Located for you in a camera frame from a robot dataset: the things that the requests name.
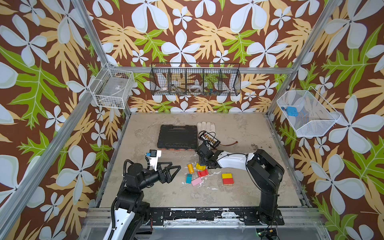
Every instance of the robotic arm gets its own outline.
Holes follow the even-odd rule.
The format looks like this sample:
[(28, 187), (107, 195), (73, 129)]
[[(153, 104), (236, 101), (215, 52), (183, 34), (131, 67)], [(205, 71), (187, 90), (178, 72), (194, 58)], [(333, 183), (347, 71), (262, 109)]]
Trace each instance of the robotic arm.
[(248, 154), (229, 153), (223, 150), (214, 153), (210, 148), (217, 146), (219, 141), (207, 134), (203, 132), (199, 136), (203, 144), (195, 150), (199, 155), (200, 165), (208, 168), (232, 167), (246, 170), (262, 192), (258, 217), (262, 223), (271, 224), (276, 214), (280, 214), (276, 210), (277, 192), (283, 179), (284, 168), (262, 149)]
[(150, 150), (146, 154), (147, 169), (131, 160), (124, 162), (123, 181), (112, 203), (111, 224), (103, 240), (132, 240), (138, 228), (149, 221), (150, 206), (142, 201), (142, 189), (152, 187), (157, 181), (170, 183), (181, 169), (181, 166), (172, 166), (172, 162), (157, 162), (160, 156), (160, 150)]

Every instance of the black wire basket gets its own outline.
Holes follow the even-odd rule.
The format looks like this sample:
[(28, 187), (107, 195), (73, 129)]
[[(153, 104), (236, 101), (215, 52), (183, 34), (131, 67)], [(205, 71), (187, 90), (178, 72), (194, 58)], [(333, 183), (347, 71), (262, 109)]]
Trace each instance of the black wire basket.
[(240, 64), (199, 63), (197, 67), (184, 67), (189, 63), (151, 63), (152, 95), (213, 95), (240, 94)]

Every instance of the floral wallpaper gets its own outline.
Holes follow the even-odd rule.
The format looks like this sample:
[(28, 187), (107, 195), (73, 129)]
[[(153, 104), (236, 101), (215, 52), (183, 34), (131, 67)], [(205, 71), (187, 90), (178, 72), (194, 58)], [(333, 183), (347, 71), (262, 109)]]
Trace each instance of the floral wallpaper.
[(323, 137), (296, 137), (281, 110), (274, 120), (296, 177), (326, 219), (332, 239), (384, 238), (384, 29), (382, 0), (347, 0), (333, 12), (290, 89), (342, 117)]
[[(153, 62), (180, 66), (185, 62), (189, 63), (185, 66), (291, 67), (325, 5), (318, 0), (84, 3), (106, 57), (115, 66), (150, 66)], [(129, 105), (132, 112), (265, 112), (285, 76), (242, 74), (237, 97), (178, 97), (152, 96), (149, 75), (135, 74), (137, 85)]]
[[(0, 211), (100, 64), (70, 0), (0, 0)], [(124, 124), (91, 103), (7, 240), (77, 239)]]

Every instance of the wire basket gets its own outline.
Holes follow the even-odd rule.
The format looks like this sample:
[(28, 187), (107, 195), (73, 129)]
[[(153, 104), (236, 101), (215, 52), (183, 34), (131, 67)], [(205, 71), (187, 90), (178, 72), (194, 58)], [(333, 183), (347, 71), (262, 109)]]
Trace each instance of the wire basket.
[(221, 64), (212, 63), (207, 63), (207, 67), (171, 67), (167, 66), (168, 63), (156, 64), (161, 66), (154, 66), (152, 63), (149, 75), (152, 95), (240, 94), (241, 75), (238, 67), (225, 68)]
[[(323, 104), (334, 112), (330, 113), (317, 99), (317, 95), (322, 98)], [(296, 108), (297, 116), (289, 116), (283, 109), (282, 112), (298, 137), (324, 136), (341, 117), (341, 114), (323, 96), (319, 93), (316, 96), (310, 92), (310, 89), (293, 90), (287, 91), (277, 100), (280, 108)]]
[(132, 91), (134, 81), (133, 72), (116, 68), (100, 71), (96, 76), (99, 83), (92, 96), (97, 106), (124, 109)]

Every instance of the blue box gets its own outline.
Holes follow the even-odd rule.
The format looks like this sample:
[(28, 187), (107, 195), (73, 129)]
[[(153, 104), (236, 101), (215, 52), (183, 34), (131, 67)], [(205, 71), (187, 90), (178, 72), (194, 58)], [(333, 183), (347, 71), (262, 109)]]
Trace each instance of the blue box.
[(191, 183), (192, 181), (192, 174), (187, 174), (187, 183)]
[(285, 111), (287, 112), (288, 116), (297, 117), (299, 115), (295, 107), (287, 107)]

